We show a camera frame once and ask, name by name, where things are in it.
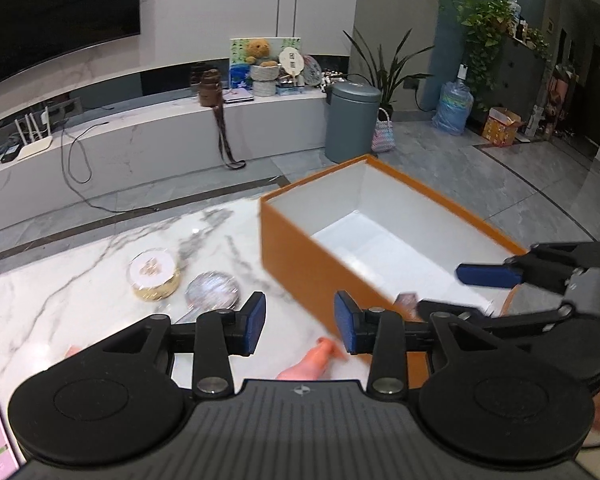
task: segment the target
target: teddy bear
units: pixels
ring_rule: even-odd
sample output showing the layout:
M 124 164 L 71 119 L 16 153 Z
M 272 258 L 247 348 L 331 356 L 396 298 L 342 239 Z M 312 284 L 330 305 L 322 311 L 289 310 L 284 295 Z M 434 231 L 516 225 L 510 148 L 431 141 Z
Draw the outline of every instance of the teddy bear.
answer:
M 257 63 L 260 66 L 276 66 L 278 64 L 277 61 L 269 57 L 269 41 L 265 40 L 264 38 L 251 40 L 249 43 L 247 43 L 247 46 L 244 48 L 244 50 L 247 54 L 244 60 L 250 65 Z

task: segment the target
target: gold round container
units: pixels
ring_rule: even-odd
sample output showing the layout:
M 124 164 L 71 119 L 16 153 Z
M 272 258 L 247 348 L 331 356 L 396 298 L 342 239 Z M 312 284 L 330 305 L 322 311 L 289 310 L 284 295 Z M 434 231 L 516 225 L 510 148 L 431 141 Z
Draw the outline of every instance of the gold round container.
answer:
M 128 266 L 126 277 L 134 294 L 143 301 L 168 298 L 180 285 L 180 269 L 165 249 L 138 254 Z

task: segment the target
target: cardboard box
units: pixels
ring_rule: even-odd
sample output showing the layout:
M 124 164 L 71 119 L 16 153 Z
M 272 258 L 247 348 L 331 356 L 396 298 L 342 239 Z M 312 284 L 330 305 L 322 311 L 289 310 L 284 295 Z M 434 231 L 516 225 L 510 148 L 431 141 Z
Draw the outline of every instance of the cardboard box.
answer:
M 333 297 L 346 290 L 361 308 L 398 310 L 400 293 L 474 304 L 502 314 L 508 290 L 456 280 L 463 262 L 501 262 L 526 251 L 477 216 L 366 155 L 261 199 L 265 269 L 328 330 L 338 334 Z M 428 376 L 410 355 L 410 386 Z
M 492 108 L 482 130 L 482 136 L 495 146 L 510 146 L 516 138 L 522 118 L 506 108 Z

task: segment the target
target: trash can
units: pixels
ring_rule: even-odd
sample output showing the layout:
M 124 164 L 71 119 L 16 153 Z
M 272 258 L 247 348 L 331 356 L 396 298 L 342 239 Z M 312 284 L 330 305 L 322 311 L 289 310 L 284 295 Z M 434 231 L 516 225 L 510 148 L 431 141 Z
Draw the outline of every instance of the trash can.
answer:
M 349 81 L 333 85 L 324 144 L 329 160 L 340 163 L 371 152 L 380 95 L 369 85 Z

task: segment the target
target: orange box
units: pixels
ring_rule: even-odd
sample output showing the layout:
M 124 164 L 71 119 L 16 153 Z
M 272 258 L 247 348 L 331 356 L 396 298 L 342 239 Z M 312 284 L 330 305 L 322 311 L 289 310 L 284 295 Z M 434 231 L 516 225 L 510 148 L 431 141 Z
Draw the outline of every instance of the orange box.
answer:
M 506 311 L 508 290 L 455 278 L 463 262 L 501 262 L 526 251 L 477 216 L 366 155 L 260 199 L 262 264 L 331 333 L 333 298 L 397 310 L 402 292 L 420 299 Z M 428 372 L 410 355 L 410 386 Z
M 506 108 L 492 108 L 482 130 L 482 136 L 495 146 L 510 146 L 516 138 L 522 118 Z

